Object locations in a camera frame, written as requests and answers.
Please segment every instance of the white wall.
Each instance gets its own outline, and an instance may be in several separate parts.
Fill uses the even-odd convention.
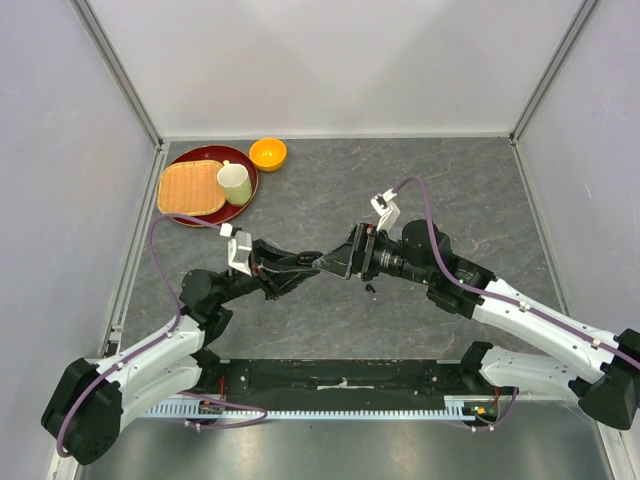
[[[0,477],[44,478],[40,417],[95,355],[153,151],[69,2],[0,2]]]
[[[640,330],[639,18],[600,2],[520,145],[571,313],[618,333]]]
[[[165,136],[508,132],[580,0],[92,0]]]

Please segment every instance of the plate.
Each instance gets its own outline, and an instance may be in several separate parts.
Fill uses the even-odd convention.
[[[251,203],[251,200],[253,200],[256,190],[258,189],[258,170],[253,162],[249,160],[249,157],[247,157],[243,152],[236,150],[235,148],[227,147],[226,145],[207,145],[206,147],[195,148],[187,153],[183,153],[171,162],[171,165],[174,163],[195,162],[198,160],[216,160],[220,163],[225,160],[229,160],[230,163],[239,163],[240,165],[244,165],[249,172],[249,180],[251,180],[251,198],[241,207],[236,207],[231,205],[229,202],[225,202],[222,208],[217,212],[210,213],[209,215],[200,215],[195,218],[199,218],[209,223],[225,223],[240,215]],[[172,218],[172,220],[188,227],[202,228],[202,225],[190,222],[189,220],[182,220],[180,218]]]

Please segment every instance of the white mug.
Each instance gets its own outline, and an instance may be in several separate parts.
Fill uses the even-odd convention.
[[[224,197],[231,205],[242,207],[251,200],[251,180],[249,171],[238,163],[225,160],[218,171],[218,183],[224,190]]]

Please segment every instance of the gray floor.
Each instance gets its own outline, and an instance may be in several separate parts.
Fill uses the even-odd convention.
[[[196,433],[137,420],[87,480],[607,480],[594,423],[549,404],[518,402],[493,433],[442,422],[273,421]]]
[[[248,152],[251,142],[225,142]],[[168,161],[204,143],[174,143]],[[409,175],[430,190],[435,221],[459,255],[494,270],[557,308],[551,278],[507,139],[341,139],[287,141],[284,167],[234,223],[291,251],[328,251],[355,222],[376,222],[371,196]],[[421,218],[415,186],[398,197],[391,231]],[[159,259],[178,288],[192,268],[222,270],[225,244],[208,230],[159,225]],[[438,311],[424,288],[378,277],[377,300],[364,284],[319,275],[277,302],[254,293],[230,304],[234,318],[214,351],[235,358],[460,358],[474,340],[529,351],[510,335]],[[127,347],[166,323],[174,307],[145,248],[123,335]]]

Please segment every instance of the bowl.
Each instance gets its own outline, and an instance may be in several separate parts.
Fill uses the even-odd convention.
[[[249,158],[264,172],[279,169],[287,158],[287,146],[277,138],[263,138],[251,145]]]

